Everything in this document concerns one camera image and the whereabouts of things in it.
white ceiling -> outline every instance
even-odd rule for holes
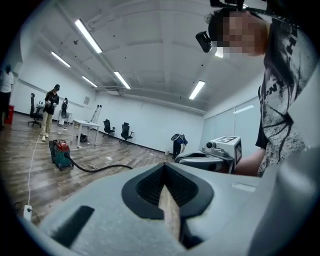
[[[265,8],[262,1],[245,3]],[[75,75],[86,76],[99,91],[118,87],[128,96],[206,111],[231,74],[243,72],[251,60],[235,53],[219,58],[215,48],[202,51],[195,36],[208,28],[204,16],[212,10],[209,0],[57,0],[38,46],[55,51]],[[93,29],[101,54],[78,31],[77,19]],[[131,90],[113,71],[121,73]],[[206,84],[190,100],[199,80]]]

black hose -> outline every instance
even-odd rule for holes
[[[76,167],[78,167],[81,171],[84,171],[86,173],[97,173],[97,172],[100,172],[100,171],[103,171],[105,169],[109,169],[109,168],[112,168],[112,167],[126,167],[126,168],[129,168],[130,170],[132,170],[133,168],[131,166],[128,166],[128,165],[124,165],[124,164],[113,164],[113,165],[108,165],[108,166],[105,166],[105,167],[102,167],[100,169],[96,169],[96,170],[87,170],[87,169],[84,169],[82,168],[81,166],[79,166],[75,161],[72,160],[72,158],[70,157],[69,153],[64,153],[64,157],[65,158],[68,158],[71,163],[73,163]]]

office chair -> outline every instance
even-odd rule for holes
[[[121,137],[124,138],[124,142],[129,145],[129,143],[127,142],[127,139],[132,139],[132,133],[133,131],[130,133],[129,135],[129,123],[124,122],[122,125],[122,133],[121,133]]]
[[[103,124],[104,124],[104,131],[107,134],[102,135],[102,137],[108,135],[108,138],[110,138],[110,133],[114,133],[115,132],[115,127],[112,127],[112,129],[110,129],[110,121],[108,119],[103,121]]]
[[[39,118],[42,118],[42,114],[35,113],[35,94],[31,93],[31,110],[30,110],[30,117],[33,118],[33,121],[28,122],[32,123],[31,127],[33,127],[35,124],[39,125],[41,127],[41,123],[38,122]]]

fluorescent light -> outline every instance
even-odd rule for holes
[[[115,75],[119,78],[119,80],[123,83],[123,85],[127,88],[130,89],[130,86],[127,84],[127,82],[123,79],[123,77],[120,75],[118,71],[114,71]]]
[[[214,55],[219,58],[223,58],[224,57],[224,49],[222,47],[217,47]]]
[[[86,80],[89,84],[92,84],[94,87],[98,87],[98,86],[96,86],[93,82],[91,82],[88,78],[86,78],[85,76],[82,76],[82,78],[83,78],[84,80]]]
[[[59,61],[61,61],[64,65],[66,65],[68,68],[70,68],[70,65],[66,63],[62,58],[60,58],[55,52],[51,52],[51,54],[56,57]]]
[[[241,108],[241,109],[239,109],[239,110],[237,110],[237,111],[235,111],[235,112],[233,112],[233,113],[234,113],[234,114],[238,114],[238,113],[240,113],[240,112],[242,112],[242,111],[246,111],[246,110],[252,109],[252,108],[254,108],[254,107],[255,107],[254,105],[246,106],[246,107]]]
[[[84,37],[88,40],[90,45],[95,49],[95,51],[100,54],[102,53],[101,48],[97,44],[97,42],[94,40],[94,38],[91,36],[85,25],[82,23],[81,19],[78,19],[75,22],[75,25],[78,27],[78,29],[81,31],[81,33],[84,35]]]
[[[191,93],[189,99],[193,100],[197,94],[200,92],[201,88],[205,85],[206,82],[204,81],[199,81],[198,84],[196,85],[196,87],[194,88],[193,92]]]

red box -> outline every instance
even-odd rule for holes
[[[14,110],[15,110],[15,106],[9,105],[8,118],[4,119],[5,124],[12,125],[12,121],[14,119]]]

